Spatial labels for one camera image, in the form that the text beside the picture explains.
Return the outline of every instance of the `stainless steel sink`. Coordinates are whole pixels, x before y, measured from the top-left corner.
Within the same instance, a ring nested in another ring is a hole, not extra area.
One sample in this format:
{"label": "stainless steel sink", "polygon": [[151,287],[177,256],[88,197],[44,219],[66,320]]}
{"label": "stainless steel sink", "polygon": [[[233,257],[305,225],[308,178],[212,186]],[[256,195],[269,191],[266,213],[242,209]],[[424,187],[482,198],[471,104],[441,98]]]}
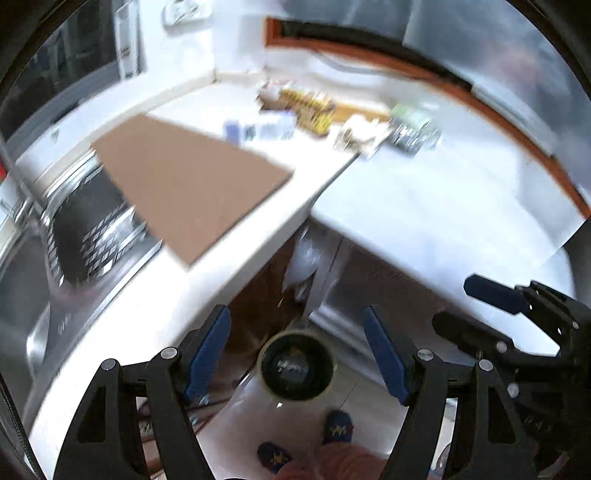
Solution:
{"label": "stainless steel sink", "polygon": [[45,258],[41,237],[28,226],[0,271],[0,368],[20,413],[45,357],[50,314]]}
{"label": "stainless steel sink", "polygon": [[21,227],[0,265],[0,369],[28,430],[62,363],[161,241],[93,152]]}

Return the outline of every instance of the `foot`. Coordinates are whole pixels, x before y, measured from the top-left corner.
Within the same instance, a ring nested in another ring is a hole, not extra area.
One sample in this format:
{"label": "foot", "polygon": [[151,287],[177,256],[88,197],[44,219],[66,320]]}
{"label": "foot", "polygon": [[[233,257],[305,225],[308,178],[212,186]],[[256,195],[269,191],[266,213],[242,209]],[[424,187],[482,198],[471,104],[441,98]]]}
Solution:
{"label": "foot", "polygon": [[324,441],[322,445],[333,442],[351,443],[353,437],[353,421],[348,413],[333,410],[326,417],[324,424]]}
{"label": "foot", "polygon": [[287,450],[271,442],[261,443],[256,451],[263,467],[275,475],[279,473],[281,467],[291,462],[291,455]]}

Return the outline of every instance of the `metal screw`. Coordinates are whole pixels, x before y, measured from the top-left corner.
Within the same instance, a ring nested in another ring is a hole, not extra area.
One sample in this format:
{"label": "metal screw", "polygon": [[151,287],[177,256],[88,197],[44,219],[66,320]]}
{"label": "metal screw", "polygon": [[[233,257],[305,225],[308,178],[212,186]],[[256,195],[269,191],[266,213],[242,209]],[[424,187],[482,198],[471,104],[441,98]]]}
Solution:
{"label": "metal screw", "polygon": [[421,348],[417,352],[417,356],[421,360],[425,360],[426,362],[428,362],[429,360],[433,360],[433,352],[431,350],[427,350],[426,348]]}
{"label": "metal screw", "polygon": [[112,358],[108,358],[107,360],[103,361],[100,367],[105,371],[108,372],[116,365],[116,362]]}
{"label": "metal screw", "polygon": [[492,363],[489,360],[480,360],[478,362],[478,366],[482,368],[485,372],[490,372],[493,368]]}
{"label": "metal screw", "polygon": [[505,342],[503,342],[502,340],[499,340],[496,343],[496,351],[499,353],[505,353],[507,351],[507,344]]}
{"label": "metal screw", "polygon": [[170,360],[177,356],[177,350],[173,346],[168,346],[160,352],[160,356],[165,360]]}
{"label": "metal screw", "polygon": [[507,393],[511,398],[517,398],[517,395],[519,395],[519,385],[514,382],[510,383],[507,385]]}

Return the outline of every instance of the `faucet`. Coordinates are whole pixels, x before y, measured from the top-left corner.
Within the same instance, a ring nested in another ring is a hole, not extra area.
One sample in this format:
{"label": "faucet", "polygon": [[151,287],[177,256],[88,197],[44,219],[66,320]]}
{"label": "faucet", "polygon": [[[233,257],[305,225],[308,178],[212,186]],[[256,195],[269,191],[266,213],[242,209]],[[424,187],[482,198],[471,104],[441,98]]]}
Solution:
{"label": "faucet", "polygon": [[17,228],[24,227],[35,209],[35,201],[26,197],[12,208],[4,199],[0,199],[0,209],[4,210]]}

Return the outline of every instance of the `bottle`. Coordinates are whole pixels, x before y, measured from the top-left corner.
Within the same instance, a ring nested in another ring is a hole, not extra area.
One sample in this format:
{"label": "bottle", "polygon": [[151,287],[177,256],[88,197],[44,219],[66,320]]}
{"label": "bottle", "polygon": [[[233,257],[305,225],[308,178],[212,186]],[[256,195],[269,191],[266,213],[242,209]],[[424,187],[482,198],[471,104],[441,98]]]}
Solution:
{"label": "bottle", "polygon": [[261,112],[253,123],[230,120],[224,123],[227,142],[241,145],[251,140],[286,140],[296,130],[297,118],[293,112]]}
{"label": "bottle", "polygon": [[434,147],[441,137],[433,119],[420,109],[399,103],[391,116],[390,142],[411,155],[416,155],[421,147]]}

